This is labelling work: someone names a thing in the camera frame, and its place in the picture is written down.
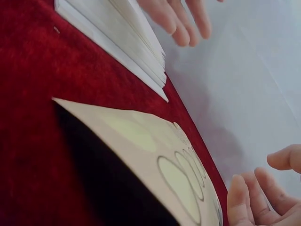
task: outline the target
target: finger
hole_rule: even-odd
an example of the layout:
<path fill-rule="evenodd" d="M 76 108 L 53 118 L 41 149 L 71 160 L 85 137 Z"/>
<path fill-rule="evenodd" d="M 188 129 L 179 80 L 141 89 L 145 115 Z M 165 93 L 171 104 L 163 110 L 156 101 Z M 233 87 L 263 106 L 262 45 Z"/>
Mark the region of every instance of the finger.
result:
<path fill-rule="evenodd" d="M 253 223 L 253 225 L 255 225 L 255 220 L 254 220 L 254 216 L 253 216 L 253 212 L 251 209 L 251 200 L 250 200 L 250 192 L 249 192 L 249 188 L 248 188 L 248 194 L 246 197 L 246 210 L 248 213 L 248 217 L 251 223 Z"/>
<path fill-rule="evenodd" d="M 194 21 L 204 39 L 211 35 L 211 24 L 203 0 L 186 0 Z"/>
<path fill-rule="evenodd" d="M 269 154 L 268 164 L 277 170 L 291 170 L 301 173 L 301 145 L 290 145 L 279 152 Z"/>
<path fill-rule="evenodd" d="M 187 13 L 181 3 L 180 0 L 167 0 L 167 2 L 170 4 L 170 6 L 173 8 L 174 12 L 176 13 L 177 17 L 181 21 L 181 23 L 184 25 L 185 29 L 187 30 L 190 41 L 189 45 L 194 47 L 198 44 L 199 38 L 198 34 L 195 31 L 194 27 L 191 25 L 190 20 L 187 17 Z M 178 39 L 178 36 L 181 36 L 181 33 L 174 33 L 174 38 Z"/>
<path fill-rule="evenodd" d="M 190 36 L 185 26 L 182 24 L 180 19 L 174 15 L 174 20 L 176 21 L 177 28 L 173 33 L 173 39 L 177 43 L 178 46 L 188 46 L 190 43 Z"/>
<path fill-rule="evenodd" d="M 299 200 L 290 197 L 286 192 L 277 184 L 276 180 L 264 168 L 257 168 L 255 175 L 260 187 L 268 198 L 273 209 L 280 215 L 284 215 L 295 206 Z"/>
<path fill-rule="evenodd" d="M 239 175 L 234 176 L 227 196 L 229 226 L 243 226 L 250 223 L 246 207 L 248 195 L 248 187 L 244 179 Z"/>
<path fill-rule="evenodd" d="M 270 211 L 265 196 L 254 173 L 242 174 L 249 190 L 250 206 L 253 212 L 255 223 L 259 225 L 270 225 L 277 220 L 280 215 Z"/>
<path fill-rule="evenodd" d="M 174 20 L 174 11 L 166 0 L 137 0 L 140 7 L 159 24 L 167 33 L 173 34 L 177 24 Z"/>

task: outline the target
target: red velvet cloth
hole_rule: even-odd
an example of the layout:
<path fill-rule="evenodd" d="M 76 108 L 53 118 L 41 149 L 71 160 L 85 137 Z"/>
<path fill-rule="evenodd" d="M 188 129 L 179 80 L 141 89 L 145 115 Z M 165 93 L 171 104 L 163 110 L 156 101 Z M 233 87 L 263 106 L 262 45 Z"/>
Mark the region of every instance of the red velvet cloth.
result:
<path fill-rule="evenodd" d="M 0 225 L 102 224 L 83 192 L 51 97 L 178 122 L 225 213 L 226 188 L 170 80 L 165 92 L 169 103 L 57 15 L 53 0 L 0 0 Z"/>

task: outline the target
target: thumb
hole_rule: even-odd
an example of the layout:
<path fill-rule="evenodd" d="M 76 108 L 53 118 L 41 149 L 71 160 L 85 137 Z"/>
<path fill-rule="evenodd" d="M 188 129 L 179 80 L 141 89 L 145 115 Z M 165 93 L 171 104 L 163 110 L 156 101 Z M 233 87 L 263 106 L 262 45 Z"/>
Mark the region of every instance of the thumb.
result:
<path fill-rule="evenodd" d="M 276 153 L 269 154 L 267 161 L 277 170 L 294 170 L 301 173 L 301 145 L 290 145 Z"/>
<path fill-rule="evenodd" d="M 299 211 L 296 211 L 292 215 L 279 221 L 278 223 L 274 224 L 273 226 L 287 226 L 287 225 L 289 225 L 289 226 L 300 226 L 301 225 L 301 214 Z"/>

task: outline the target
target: printed circle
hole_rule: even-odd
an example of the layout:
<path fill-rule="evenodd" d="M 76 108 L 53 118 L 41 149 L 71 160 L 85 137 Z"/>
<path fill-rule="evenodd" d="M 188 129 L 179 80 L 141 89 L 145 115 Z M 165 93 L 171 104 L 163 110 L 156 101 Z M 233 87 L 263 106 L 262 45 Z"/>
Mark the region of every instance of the printed circle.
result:
<path fill-rule="evenodd" d="M 194 151 L 193 147 L 192 148 L 189 147 L 188 150 L 189 150 L 190 153 L 192 153 L 192 157 L 195 161 L 195 164 L 198 167 L 198 170 L 199 170 L 200 174 L 202 175 L 202 177 L 204 179 L 206 179 L 206 171 L 205 171 L 205 168 L 204 168 L 203 164 L 201 163 L 201 160 L 198 158 L 198 155 Z"/>
<path fill-rule="evenodd" d="M 184 155 L 185 155 L 186 159 L 188 160 L 188 162 L 189 162 L 190 165 L 192 166 L 192 169 L 193 169 L 195 175 L 197 176 L 198 183 L 199 183 L 202 187 L 205 187 L 205 183 L 204 183 L 203 177 L 202 177 L 202 175 L 201 175 L 201 173 L 200 173 L 200 171 L 199 171 L 199 169 L 198 169 L 198 167 L 197 167 L 197 165 L 196 165 L 196 163 L 195 163 L 193 157 L 192 157 L 190 154 L 188 154 L 188 153 L 186 152 L 186 150 L 183 149 L 183 151 L 184 151 Z"/>
<path fill-rule="evenodd" d="M 182 206 L 191 218 L 200 224 L 201 215 L 198 203 L 187 176 L 173 162 L 163 156 L 158 158 L 158 168 Z"/>
<path fill-rule="evenodd" d="M 182 154 L 175 152 L 175 157 L 177 158 L 179 164 L 181 165 L 184 172 L 186 173 L 195 194 L 197 195 L 197 197 L 200 200 L 203 201 L 204 194 L 203 194 L 200 184 L 198 183 L 198 178 L 197 178 L 196 174 L 194 173 L 193 168 L 191 167 L 189 162 L 186 160 L 186 158 Z"/>

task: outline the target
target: paper stack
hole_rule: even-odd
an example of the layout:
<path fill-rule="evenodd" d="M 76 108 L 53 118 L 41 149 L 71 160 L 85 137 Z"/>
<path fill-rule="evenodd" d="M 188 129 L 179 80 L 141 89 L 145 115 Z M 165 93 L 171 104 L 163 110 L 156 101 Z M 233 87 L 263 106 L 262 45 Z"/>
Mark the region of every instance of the paper stack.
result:
<path fill-rule="evenodd" d="M 55 0 L 55 10 L 168 101 L 165 53 L 136 0 Z"/>

